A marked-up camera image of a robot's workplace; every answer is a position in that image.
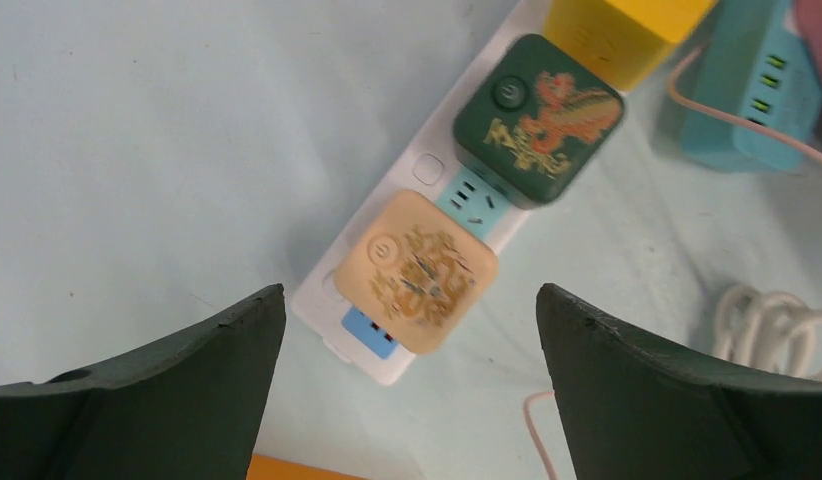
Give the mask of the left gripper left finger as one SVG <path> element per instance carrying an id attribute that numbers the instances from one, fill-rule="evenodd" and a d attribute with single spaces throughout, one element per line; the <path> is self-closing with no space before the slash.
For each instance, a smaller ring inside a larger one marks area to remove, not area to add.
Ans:
<path id="1" fill-rule="evenodd" d="M 286 326 L 267 286 L 44 383 L 0 386 L 0 479 L 243 479 Z"/>

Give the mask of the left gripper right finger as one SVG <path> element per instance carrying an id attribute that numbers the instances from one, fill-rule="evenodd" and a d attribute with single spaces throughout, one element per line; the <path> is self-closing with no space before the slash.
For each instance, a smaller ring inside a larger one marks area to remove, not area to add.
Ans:
<path id="1" fill-rule="evenodd" d="M 541 347 L 580 479 L 822 479 L 822 382 L 692 350 L 555 284 Z"/>

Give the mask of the orange power strip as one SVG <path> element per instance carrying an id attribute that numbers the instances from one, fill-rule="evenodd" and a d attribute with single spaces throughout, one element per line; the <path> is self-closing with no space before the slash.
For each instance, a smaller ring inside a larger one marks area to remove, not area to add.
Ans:
<path id="1" fill-rule="evenodd" d="M 357 476 L 254 454 L 247 480 L 356 480 Z"/>

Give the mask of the beige cube plug adapter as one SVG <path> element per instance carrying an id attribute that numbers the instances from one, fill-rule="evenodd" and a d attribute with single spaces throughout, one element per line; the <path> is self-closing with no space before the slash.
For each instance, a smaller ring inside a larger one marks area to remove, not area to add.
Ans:
<path id="1" fill-rule="evenodd" d="M 495 280 L 497 255 L 414 190 L 401 190 L 334 273 L 336 290 L 416 355 L 437 350 Z"/>

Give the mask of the dark green plug adapter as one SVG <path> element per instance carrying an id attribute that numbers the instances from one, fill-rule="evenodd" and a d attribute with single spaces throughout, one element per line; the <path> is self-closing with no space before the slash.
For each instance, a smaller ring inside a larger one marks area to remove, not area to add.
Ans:
<path id="1" fill-rule="evenodd" d="M 625 112 L 621 95 L 539 34 L 516 39 L 452 125 L 460 161 L 516 207 L 556 201 Z"/>

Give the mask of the white multicolour power strip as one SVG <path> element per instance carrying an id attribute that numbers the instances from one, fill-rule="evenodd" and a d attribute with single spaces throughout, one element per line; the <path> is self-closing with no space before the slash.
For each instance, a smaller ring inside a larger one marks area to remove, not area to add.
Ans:
<path id="1" fill-rule="evenodd" d="M 392 195 L 411 189 L 437 201 L 457 179 L 467 178 L 451 144 L 452 120 L 507 48 L 524 34 L 540 32 L 548 10 L 546 1 L 516 4 L 293 295 L 293 312 L 324 344 L 381 385 L 394 384 L 416 356 L 396 341 L 378 339 L 370 321 L 346 328 L 352 306 L 335 288 L 336 269 Z"/>

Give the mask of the yellow cube plug adapter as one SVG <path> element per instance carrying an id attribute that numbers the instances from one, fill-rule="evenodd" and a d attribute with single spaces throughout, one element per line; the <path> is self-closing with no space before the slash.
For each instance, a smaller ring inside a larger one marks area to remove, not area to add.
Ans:
<path id="1" fill-rule="evenodd" d="M 699 26 L 715 0 L 554 0 L 542 33 L 621 92 L 648 77 Z"/>

